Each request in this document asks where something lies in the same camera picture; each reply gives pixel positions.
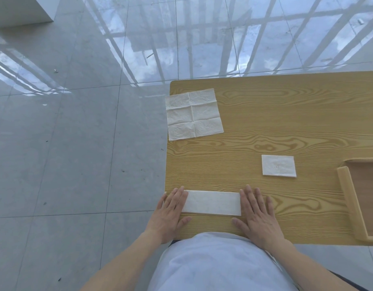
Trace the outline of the person's right hand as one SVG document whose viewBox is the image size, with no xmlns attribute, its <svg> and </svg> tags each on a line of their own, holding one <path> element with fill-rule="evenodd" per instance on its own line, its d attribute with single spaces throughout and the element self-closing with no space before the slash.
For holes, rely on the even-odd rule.
<svg viewBox="0 0 373 291">
<path fill-rule="evenodd" d="M 270 254 L 273 254 L 277 245 L 285 241 L 281 227 L 276 218 L 267 214 L 266 197 L 263 197 L 259 188 L 252 189 L 257 199 L 258 211 L 252 211 L 245 194 L 245 188 L 241 189 L 240 205 L 248 225 L 248 233 L 244 234 L 253 244 Z"/>
</svg>

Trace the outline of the person's left hand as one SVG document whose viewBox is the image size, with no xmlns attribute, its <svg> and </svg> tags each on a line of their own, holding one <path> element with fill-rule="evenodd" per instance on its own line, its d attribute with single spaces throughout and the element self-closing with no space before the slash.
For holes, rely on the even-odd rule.
<svg viewBox="0 0 373 291">
<path fill-rule="evenodd" d="M 184 192 L 186 202 L 188 191 L 184 190 Z M 157 246 L 170 242 L 181 230 L 178 229 L 178 222 L 183 218 L 181 217 L 182 210 L 175 211 L 170 209 L 170 194 L 167 194 L 167 199 L 164 204 L 166 209 L 161 215 L 156 214 L 155 209 L 144 231 L 145 237 L 154 242 Z"/>
</svg>

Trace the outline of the long white napkin strip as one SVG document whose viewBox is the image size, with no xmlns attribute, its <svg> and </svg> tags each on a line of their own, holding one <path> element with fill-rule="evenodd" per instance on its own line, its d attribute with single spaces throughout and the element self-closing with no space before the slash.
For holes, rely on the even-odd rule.
<svg viewBox="0 0 373 291">
<path fill-rule="evenodd" d="M 240 194 L 220 191 L 188 191 L 183 213 L 241 216 Z"/>
</svg>

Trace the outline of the person's left forearm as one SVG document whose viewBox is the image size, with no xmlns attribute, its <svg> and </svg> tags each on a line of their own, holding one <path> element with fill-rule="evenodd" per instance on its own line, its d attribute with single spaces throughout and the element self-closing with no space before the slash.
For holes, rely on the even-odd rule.
<svg viewBox="0 0 373 291">
<path fill-rule="evenodd" d="M 127 249 L 100 269 L 79 291 L 133 291 L 146 261 L 174 233 L 145 230 Z"/>
</svg>

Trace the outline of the person's right forearm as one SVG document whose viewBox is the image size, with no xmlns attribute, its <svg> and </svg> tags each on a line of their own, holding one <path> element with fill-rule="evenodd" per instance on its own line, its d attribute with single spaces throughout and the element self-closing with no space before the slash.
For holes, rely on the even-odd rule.
<svg viewBox="0 0 373 291">
<path fill-rule="evenodd" d="M 303 291 L 368 291 L 324 268 L 286 239 L 269 241 L 263 247 Z"/>
</svg>

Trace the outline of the small folded white napkin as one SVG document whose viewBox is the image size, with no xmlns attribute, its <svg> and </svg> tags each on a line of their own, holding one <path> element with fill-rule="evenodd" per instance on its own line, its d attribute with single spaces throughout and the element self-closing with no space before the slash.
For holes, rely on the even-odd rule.
<svg viewBox="0 0 373 291">
<path fill-rule="evenodd" d="M 294 156 L 261 155 L 262 174 L 296 178 Z"/>
</svg>

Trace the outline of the person's light blue shirt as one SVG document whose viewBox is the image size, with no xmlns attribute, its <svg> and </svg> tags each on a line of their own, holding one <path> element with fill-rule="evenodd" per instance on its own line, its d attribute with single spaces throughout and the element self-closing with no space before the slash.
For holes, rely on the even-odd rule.
<svg viewBox="0 0 373 291">
<path fill-rule="evenodd" d="M 248 239 L 206 232 L 163 252 L 148 291 L 298 291 L 276 260 Z"/>
</svg>

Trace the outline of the unfolded white creased napkin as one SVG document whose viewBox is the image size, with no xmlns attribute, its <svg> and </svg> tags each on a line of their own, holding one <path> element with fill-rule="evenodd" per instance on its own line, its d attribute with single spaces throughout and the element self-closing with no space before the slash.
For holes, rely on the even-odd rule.
<svg viewBox="0 0 373 291">
<path fill-rule="evenodd" d="M 224 132 L 213 88 L 165 97 L 169 141 Z"/>
</svg>

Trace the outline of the light wooden tray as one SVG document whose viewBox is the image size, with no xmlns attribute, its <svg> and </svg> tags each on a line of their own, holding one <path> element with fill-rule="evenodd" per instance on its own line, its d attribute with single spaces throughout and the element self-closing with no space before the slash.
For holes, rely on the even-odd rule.
<svg viewBox="0 0 373 291">
<path fill-rule="evenodd" d="M 373 244 L 373 157 L 345 160 L 337 175 L 355 239 Z"/>
</svg>

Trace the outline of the white cabinet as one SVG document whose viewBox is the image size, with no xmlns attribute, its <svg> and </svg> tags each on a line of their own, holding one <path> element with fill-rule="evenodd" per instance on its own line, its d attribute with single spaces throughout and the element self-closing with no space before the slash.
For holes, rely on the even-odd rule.
<svg viewBox="0 0 373 291">
<path fill-rule="evenodd" d="M 0 0 L 0 28 L 53 22 L 60 0 Z"/>
</svg>

